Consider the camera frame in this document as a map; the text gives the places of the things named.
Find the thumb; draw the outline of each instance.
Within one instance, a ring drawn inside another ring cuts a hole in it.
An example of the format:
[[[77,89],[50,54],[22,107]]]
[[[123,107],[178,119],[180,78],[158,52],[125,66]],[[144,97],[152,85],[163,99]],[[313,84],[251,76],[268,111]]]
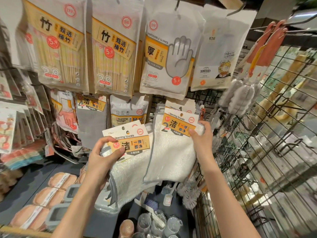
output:
[[[195,140],[199,137],[199,134],[197,134],[197,132],[191,128],[188,130],[188,132],[190,133],[193,141],[195,142]]]
[[[124,153],[125,153],[125,148],[121,147],[117,149],[116,151],[114,151],[111,155],[109,155],[107,159],[109,160],[110,165],[113,166],[114,163],[116,163],[117,160],[121,158]]]

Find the gray glove icon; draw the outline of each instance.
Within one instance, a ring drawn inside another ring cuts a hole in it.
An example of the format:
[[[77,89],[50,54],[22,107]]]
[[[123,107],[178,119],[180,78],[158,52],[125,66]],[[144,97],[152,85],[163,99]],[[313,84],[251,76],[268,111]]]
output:
[[[166,58],[166,72],[173,78],[184,77],[188,71],[189,63],[193,56],[193,50],[190,49],[192,41],[185,36],[175,38],[174,44],[168,46]]]

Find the white towel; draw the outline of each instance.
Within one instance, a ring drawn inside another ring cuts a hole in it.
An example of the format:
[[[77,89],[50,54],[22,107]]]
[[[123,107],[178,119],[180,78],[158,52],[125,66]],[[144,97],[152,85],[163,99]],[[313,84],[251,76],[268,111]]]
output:
[[[143,181],[183,182],[196,160],[194,143],[191,137],[162,132],[163,115],[156,114],[154,117],[154,144]],[[195,131],[203,134],[204,126],[198,124]]]
[[[151,130],[151,126],[146,125],[146,129]],[[150,145],[153,142],[153,132],[149,133]],[[133,200],[143,190],[148,189],[158,184],[155,182],[143,182],[143,177],[150,160],[151,150],[148,149],[124,162],[116,163],[111,175],[117,189],[117,204],[118,208],[129,201]]]

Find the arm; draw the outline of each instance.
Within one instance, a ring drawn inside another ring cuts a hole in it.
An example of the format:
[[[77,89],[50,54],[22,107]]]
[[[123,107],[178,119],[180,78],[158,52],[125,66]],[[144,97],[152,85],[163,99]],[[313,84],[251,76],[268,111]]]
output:
[[[194,130],[190,134],[200,167],[215,210],[221,237],[223,238],[261,238],[252,222],[234,197],[212,155],[212,131],[210,124],[200,121],[205,133],[199,136]]]
[[[83,237],[96,199],[106,184],[107,172],[125,152],[125,148],[120,148],[107,157],[100,156],[101,148],[109,141],[117,142],[107,136],[95,144],[89,155],[85,179],[51,238]]]

